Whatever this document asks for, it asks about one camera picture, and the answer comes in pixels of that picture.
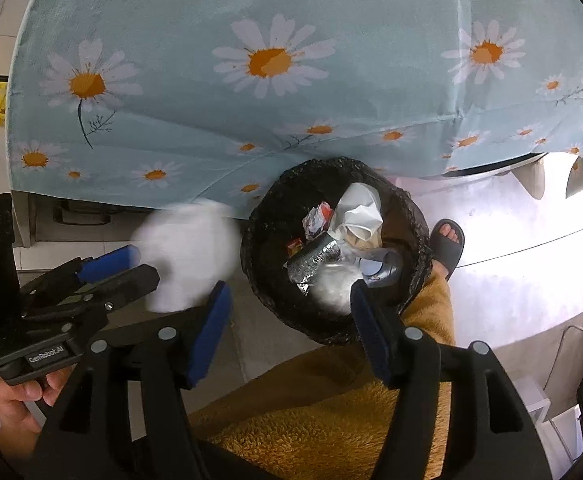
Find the person's left hand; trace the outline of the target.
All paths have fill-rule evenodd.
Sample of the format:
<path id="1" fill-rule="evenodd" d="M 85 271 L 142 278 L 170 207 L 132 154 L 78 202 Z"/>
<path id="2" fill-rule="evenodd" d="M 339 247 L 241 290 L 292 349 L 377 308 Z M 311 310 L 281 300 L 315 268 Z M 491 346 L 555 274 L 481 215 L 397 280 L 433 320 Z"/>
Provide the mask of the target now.
<path id="1" fill-rule="evenodd" d="M 53 406 L 73 370 L 74 367 L 69 366 L 47 374 L 45 387 L 36 380 L 10 386 L 0 378 L 0 436 L 37 436 L 41 432 L 41 424 L 26 404 L 43 401 Z"/>

